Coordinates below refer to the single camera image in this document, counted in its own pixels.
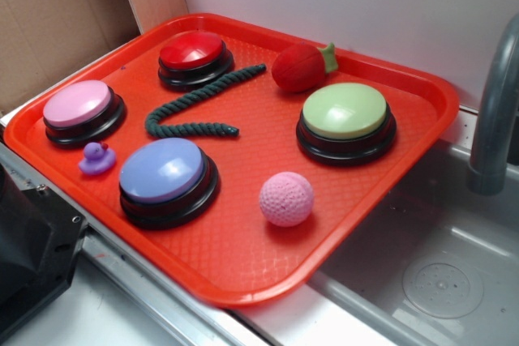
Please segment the light green button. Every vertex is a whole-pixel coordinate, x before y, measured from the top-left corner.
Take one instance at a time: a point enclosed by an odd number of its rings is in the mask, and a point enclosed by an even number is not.
[[[380,127],[386,100],[373,87],[338,83],[312,93],[302,107],[308,128],[329,139],[354,139]]]

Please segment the gray faucet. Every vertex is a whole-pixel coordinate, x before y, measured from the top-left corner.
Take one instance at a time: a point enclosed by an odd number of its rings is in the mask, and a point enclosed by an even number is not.
[[[519,164],[519,14],[497,46],[479,109],[467,186],[477,194],[498,194],[507,162]]]

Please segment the tray rim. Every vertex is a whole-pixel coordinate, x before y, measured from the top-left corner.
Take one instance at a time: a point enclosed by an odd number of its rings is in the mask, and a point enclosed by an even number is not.
[[[28,121],[30,123],[34,123],[34,121],[39,120],[42,117],[42,112],[34,108],[38,105],[41,105],[43,100],[48,100],[60,89],[83,79],[85,75],[88,75],[91,78],[93,76],[99,76],[99,78],[102,78],[106,75],[109,75],[113,72],[113,69],[117,69],[122,64],[134,58],[134,56],[131,56],[130,53],[139,50],[140,46],[144,47],[148,40],[152,39],[152,36],[171,36],[170,30],[172,26],[175,27],[177,24],[182,25],[182,23],[194,23],[195,21],[201,24],[226,23],[238,29],[240,34],[243,34],[243,32],[254,32],[256,36],[268,36],[269,39],[274,40],[273,46],[268,46],[269,49],[273,50],[282,50],[288,45],[292,45],[293,43],[301,41],[311,45],[322,45],[319,42],[305,40],[283,32],[262,28],[254,24],[237,21],[235,19],[227,18],[221,15],[198,13],[172,18],[165,21],[164,23],[161,23],[142,36],[136,37],[132,41],[107,54],[103,58],[100,58],[90,66],[83,68],[76,74],[72,75],[70,78],[56,84],[50,90],[43,92],[36,99],[30,101],[7,124],[4,132],[4,139],[7,146],[19,154],[22,158],[24,158],[29,164],[39,170],[44,176],[56,177],[59,182],[68,182],[65,175],[55,173],[53,168],[45,163],[45,159],[41,158],[41,156],[38,156],[37,153],[35,153],[30,148],[30,145],[27,145],[26,143],[22,142],[21,139],[18,139],[15,132],[17,130],[23,130],[24,123],[27,123]],[[369,194],[365,196],[361,202],[355,205],[352,211],[348,214],[348,218],[343,218],[341,223],[329,235],[323,238],[318,246],[318,250],[313,250],[311,254],[302,260],[301,263],[292,271],[292,273],[288,274],[283,280],[271,287],[262,288],[250,293],[244,293],[241,291],[222,291],[219,288],[211,288],[209,285],[210,283],[205,285],[204,288],[198,288],[195,291],[191,290],[196,296],[202,298],[203,300],[209,301],[215,305],[229,308],[254,305],[259,302],[269,301],[274,298],[282,297],[289,291],[304,283],[318,268],[318,266],[326,259],[326,257],[328,257],[328,255],[331,254],[333,250],[341,244],[341,242],[347,237],[348,233],[350,233],[363,220],[363,217],[366,216],[369,211],[382,199],[384,194],[380,194],[380,192],[383,192],[381,190],[385,191],[386,188],[393,187],[400,180],[400,178],[407,173],[407,171],[414,165],[414,163],[416,163],[416,161],[421,158],[421,156],[429,149],[429,147],[432,146],[432,144],[441,136],[443,131],[446,130],[446,128],[457,116],[459,110],[459,99],[453,89],[453,86],[446,80],[443,80],[438,76],[428,74],[427,72],[411,69],[406,66],[394,64],[376,58],[371,58],[366,55],[345,49],[337,48],[336,53],[340,58],[340,67],[345,66],[345,62],[348,62],[348,65],[352,62],[358,62],[374,66],[377,69],[392,72],[392,74],[395,75],[401,75],[401,77],[410,77],[410,74],[412,74],[414,79],[421,79],[424,83],[435,86],[435,93],[437,95],[435,98],[442,100],[438,103],[441,105],[440,107],[438,105],[433,105],[437,112],[437,121],[422,138],[414,143],[413,147],[402,158],[404,160],[407,156],[410,157],[409,159],[406,159],[405,164],[399,160],[397,164],[389,169],[386,176],[383,177],[383,180],[378,182],[370,190]],[[108,71],[108,73],[104,72],[103,69],[105,68],[109,68],[110,71]],[[62,189],[73,199],[77,199],[77,197],[81,195],[80,191],[78,191],[74,186]],[[110,208],[102,203],[98,203],[95,206],[95,209],[101,212],[111,212]],[[121,225],[118,225],[118,231],[115,231],[113,227],[114,223],[107,223],[105,220],[99,221],[118,236],[120,236],[121,239],[131,244],[131,246],[136,246],[136,241],[139,239],[135,240],[135,238],[132,238],[128,240],[127,238],[128,235],[130,237],[133,235],[133,226],[122,224],[124,227],[122,231],[120,231]],[[159,264],[162,263],[162,261],[170,262],[172,254],[169,252],[166,253],[163,249],[158,247],[155,247],[152,252],[152,255],[155,258],[150,258],[150,253],[143,252],[142,254],[172,279],[177,280],[171,274],[168,274],[172,270],[181,274],[182,279],[185,281],[179,281],[180,284],[185,286],[187,281],[191,283],[192,280],[199,280],[196,272],[190,268],[188,269],[186,267],[180,267],[178,264],[168,269],[168,271],[165,271],[165,269],[163,269]]]

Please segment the red button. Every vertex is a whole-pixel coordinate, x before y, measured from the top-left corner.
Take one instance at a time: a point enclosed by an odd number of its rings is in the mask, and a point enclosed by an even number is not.
[[[162,63],[174,70],[187,70],[209,64],[223,50],[221,38],[212,32],[178,34],[161,50]]]

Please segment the white wall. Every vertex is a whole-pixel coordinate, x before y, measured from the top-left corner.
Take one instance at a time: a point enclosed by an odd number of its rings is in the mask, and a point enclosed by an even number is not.
[[[212,12],[425,70],[477,108],[519,0],[187,0]]]

